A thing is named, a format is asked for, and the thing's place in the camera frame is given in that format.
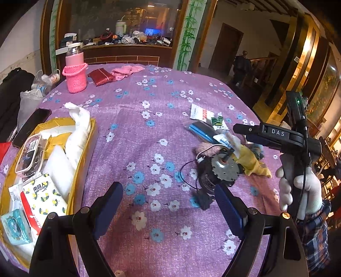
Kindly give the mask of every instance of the pink water bottle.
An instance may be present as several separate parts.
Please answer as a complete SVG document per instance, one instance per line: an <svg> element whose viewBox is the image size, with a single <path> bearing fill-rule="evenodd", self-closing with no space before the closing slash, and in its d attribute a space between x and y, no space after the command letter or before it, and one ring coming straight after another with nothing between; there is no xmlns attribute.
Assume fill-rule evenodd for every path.
<svg viewBox="0 0 341 277"><path fill-rule="evenodd" d="M76 93L86 88L86 67L84 54L80 48L80 42L69 45L65 57L66 66L62 74L66 76L66 83L70 93Z"/></svg>
<svg viewBox="0 0 341 277"><path fill-rule="evenodd" d="M69 49L65 57L65 63L67 67L81 65L84 63L84 53L80 48L80 42L69 45Z"/></svg>

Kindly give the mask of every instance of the clear plastic case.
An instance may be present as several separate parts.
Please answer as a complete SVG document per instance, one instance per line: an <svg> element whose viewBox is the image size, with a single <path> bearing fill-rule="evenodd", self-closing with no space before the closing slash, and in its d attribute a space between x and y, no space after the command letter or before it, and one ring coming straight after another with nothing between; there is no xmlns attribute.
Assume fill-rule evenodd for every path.
<svg viewBox="0 0 341 277"><path fill-rule="evenodd" d="M47 141L42 138L41 134L30 136L25 141L15 167L15 173L24 181L41 170L46 144Z"/></svg>

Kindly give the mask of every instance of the plaid sleeve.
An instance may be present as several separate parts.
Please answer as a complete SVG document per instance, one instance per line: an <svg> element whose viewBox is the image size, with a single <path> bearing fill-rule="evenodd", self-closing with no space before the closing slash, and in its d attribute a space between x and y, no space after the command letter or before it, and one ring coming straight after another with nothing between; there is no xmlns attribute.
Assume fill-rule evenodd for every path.
<svg viewBox="0 0 341 277"><path fill-rule="evenodd" d="M311 275L323 269L330 262L327 241L328 226L326 223L330 210L330 201L323 200L320 210L312 215L306 215L305 220L299 221L297 224L297 231L302 241Z"/></svg>

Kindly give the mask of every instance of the wooden staircase railing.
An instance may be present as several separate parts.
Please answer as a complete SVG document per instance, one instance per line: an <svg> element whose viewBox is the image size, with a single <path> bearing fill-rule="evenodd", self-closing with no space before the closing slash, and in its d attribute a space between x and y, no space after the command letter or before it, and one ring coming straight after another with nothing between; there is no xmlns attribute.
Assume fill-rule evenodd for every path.
<svg viewBox="0 0 341 277"><path fill-rule="evenodd" d="M278 57L250 59L251 72L245 77L243 85L264 89L269 81Z"/></svg>

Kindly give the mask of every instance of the metal screw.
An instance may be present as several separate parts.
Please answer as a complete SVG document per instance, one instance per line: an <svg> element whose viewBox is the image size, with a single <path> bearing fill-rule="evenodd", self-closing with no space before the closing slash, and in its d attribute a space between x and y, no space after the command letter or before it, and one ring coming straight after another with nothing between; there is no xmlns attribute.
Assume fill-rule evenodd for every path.
<svg viewBox="0 0 341 277"><path fill-rule="evenodd" d="M282 216L285 218L285 219L289 219L290 218L290 215L288 213L282 213Z"/></svg>
<svg viewBox="0 0 341 277"><path fill-rule="evenodd" d="M249 213L251 213L252 215L255 215L258 212L258 210L256 208L249 208Z"/></svg>
<svg viewBox="0 0 341 277"><path fill-rule="evenodd" d="M57 215L56 213L49 213L47 218L48 219L54 219L56 215Z"/></svg>
<svg viewBox="0 0 341 277"><path fill-rule="evenodd" d="M90 208L89 208L89 207L83 207L83 208L81 208L81 210L80 210L80 212L81 212L82 214L87 214L89 211L90 211Z"/></svg>

